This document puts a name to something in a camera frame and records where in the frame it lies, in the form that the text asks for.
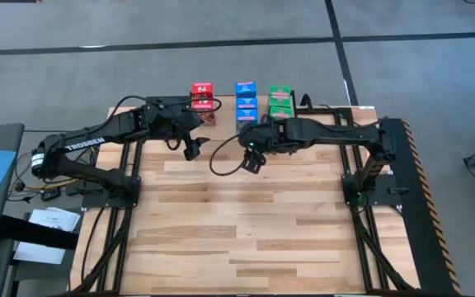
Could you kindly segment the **black hazard-striped floor mat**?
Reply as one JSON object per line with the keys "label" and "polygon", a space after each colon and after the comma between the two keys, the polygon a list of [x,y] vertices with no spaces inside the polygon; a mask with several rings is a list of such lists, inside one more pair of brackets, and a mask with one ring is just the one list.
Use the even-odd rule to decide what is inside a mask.
{"label": "black hazard-striped floor mat", "polygon": [[386,119],[383,129],[393,136],[396,160],[391,169],[396,183],[409,190],[401,195],[402,217],[421,289],[436,295],[461,295],[411,127],[406,120]]}

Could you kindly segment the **black power adapter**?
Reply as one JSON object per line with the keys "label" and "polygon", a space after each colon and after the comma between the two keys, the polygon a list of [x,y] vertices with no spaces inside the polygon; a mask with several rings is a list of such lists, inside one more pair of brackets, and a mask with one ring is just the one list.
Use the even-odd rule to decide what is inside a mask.
{"label": "black power adapter", "polygon": [[61,190],[59,187],[49,188],[41,192],[40,198],[42,201],[49,201],[61,196]]}

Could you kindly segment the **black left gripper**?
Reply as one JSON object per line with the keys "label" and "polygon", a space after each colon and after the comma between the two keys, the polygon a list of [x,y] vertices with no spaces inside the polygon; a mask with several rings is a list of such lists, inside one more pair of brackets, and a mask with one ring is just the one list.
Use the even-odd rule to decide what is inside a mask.
{"label": "black left gripper", "polygon": [[200,155],[200,147],[210,138],[192,139],[190,132],[200,127],[202,120],[185,104],[153,103],[151,105],[151,139],[181,139],[185,142],[185,159],[192,161]]}

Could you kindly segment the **red Froot Loops cereal box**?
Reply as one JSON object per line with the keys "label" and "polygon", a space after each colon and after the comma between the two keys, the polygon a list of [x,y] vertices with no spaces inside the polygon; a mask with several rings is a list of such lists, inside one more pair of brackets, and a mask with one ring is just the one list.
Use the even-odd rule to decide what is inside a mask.
{"label": "red Froot Loops cereal box", "polygon": [[212,97],[213,84],[211,82],[195,82],[191,87],[191,96],[193,98]]}
{"label": "red Froot Loops cereal box", "polygon": [[195,110],[197,114],[203,121],[204,125],[208,126],[216,126],[216,119],[215,119],[215,107],[216,103],[213,100],[204,100],[201,98],[196,98],[191,103],[191,109]]}

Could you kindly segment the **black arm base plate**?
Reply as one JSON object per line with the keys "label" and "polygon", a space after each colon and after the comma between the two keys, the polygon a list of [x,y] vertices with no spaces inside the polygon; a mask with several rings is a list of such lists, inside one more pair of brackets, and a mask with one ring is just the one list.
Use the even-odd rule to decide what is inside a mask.
{"label": "black arm base plate", "polygon": [[356,188],[354,175],[342,176],[341,184],[345,202],[351,206],[400,205],[401,196],[409,192],[408,187],[396,183],[394,175],[379,175],[374,188],[365,191]]}
{"label": "black arm base plate", "polygon": [[126,177],[120,185],[85,181],[78,189],[82,194],[82,207],[90,208],[132,208],[138,204],[141,178]]}

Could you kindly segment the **blue Rice Krispies cereal box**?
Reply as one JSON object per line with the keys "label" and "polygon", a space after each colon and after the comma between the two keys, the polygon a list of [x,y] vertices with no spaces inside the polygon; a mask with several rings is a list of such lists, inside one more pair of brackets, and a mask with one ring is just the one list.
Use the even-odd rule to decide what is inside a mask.
{"label": "blue Rice Krispies cereal box", "polygon": [[257,109],[236,109],[236,131],[239,133],[243,127],[258,123]]}
{"label": "blue Rice Krispies cereal box", "polygon": [[235,84],[235,95],[236,97],[256,97],[257,89],[256,83],[253,81],[249,82],[237,82]]}
{"label": "blue Rice Krispies cereal box", "polygon": [[256,97],[237,97],[236,108],[239,110],[256,110],[258,108],[258,100]]}

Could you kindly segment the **wooden shelf black metal frame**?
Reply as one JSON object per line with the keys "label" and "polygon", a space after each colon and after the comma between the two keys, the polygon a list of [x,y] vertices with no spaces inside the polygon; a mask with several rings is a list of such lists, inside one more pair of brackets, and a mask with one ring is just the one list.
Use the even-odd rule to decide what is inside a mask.
{"label": "wooden shelf black metal frame", "polygon": [[[202,125],[191,132],[192,139],[198,137],[210,138],[210,141],[200,147],[200,156],[195,160],[208,161],[213,151],[226,139],[237,133],[236,127],[236,99],[235,96],[216,96],[222,103],[222,107],[215,112],[216,126]],[[268,96],[258,96],[258,113],[262,115],[268,112]],[[233,153],[235,144],[227,144],[219,153],[222,155]]]}

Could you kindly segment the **white paper sheet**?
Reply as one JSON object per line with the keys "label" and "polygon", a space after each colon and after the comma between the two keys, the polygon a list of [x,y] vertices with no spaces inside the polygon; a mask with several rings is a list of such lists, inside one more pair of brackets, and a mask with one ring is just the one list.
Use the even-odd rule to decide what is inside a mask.
{"label": "white paper sheet", "polygon": [[65,250],[47,247],[34,243],[18,243],[13,259],[24,262],[39,262],[59,265],[62,263]]}
{"label": "white paper sheet", "polygon": [[80,218],[81,215],[71,211],[47,208],[45,210],[33,210],[28,221],[33,224],[72,232]]}

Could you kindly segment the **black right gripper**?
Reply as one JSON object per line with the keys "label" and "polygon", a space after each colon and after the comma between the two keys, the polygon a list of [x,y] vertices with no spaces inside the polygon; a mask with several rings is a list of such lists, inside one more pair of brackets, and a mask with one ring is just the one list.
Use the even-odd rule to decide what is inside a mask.
{"label": "black right gripper", "polygon": [[257,174],[266,164],[263,153],[288,153],[286,124],[286,120],[275,120],[263,124],[245,125],[237,138],[238,143],[245,148],[240,167]]}

